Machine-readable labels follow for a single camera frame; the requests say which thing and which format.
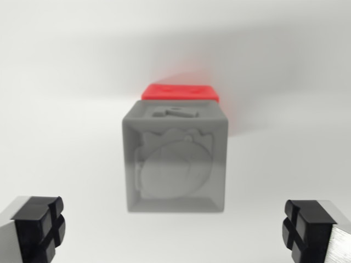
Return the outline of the black-padded silver gripper right finger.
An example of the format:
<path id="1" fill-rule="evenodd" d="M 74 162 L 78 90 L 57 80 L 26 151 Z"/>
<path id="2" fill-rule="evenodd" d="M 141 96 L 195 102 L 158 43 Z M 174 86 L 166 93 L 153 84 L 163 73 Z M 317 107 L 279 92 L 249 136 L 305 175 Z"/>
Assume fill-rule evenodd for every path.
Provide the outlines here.
<path id="1" fill-rule="evenodd" d="M 288 200 L 282 238 L 294 262 L 350 262 L 350 220 L 327 200 Z"/>

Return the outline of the black-padded silver gripper left finger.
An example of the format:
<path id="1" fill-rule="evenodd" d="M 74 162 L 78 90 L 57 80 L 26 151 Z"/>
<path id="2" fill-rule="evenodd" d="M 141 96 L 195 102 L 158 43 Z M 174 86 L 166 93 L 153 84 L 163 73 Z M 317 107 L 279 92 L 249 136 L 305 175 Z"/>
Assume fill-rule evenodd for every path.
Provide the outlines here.
<path id="1" fill-rule="evenodd" d="M 52 262 L 65 235 L 61 197 L 18 196 L 1 212 L 1 262 Z"/>

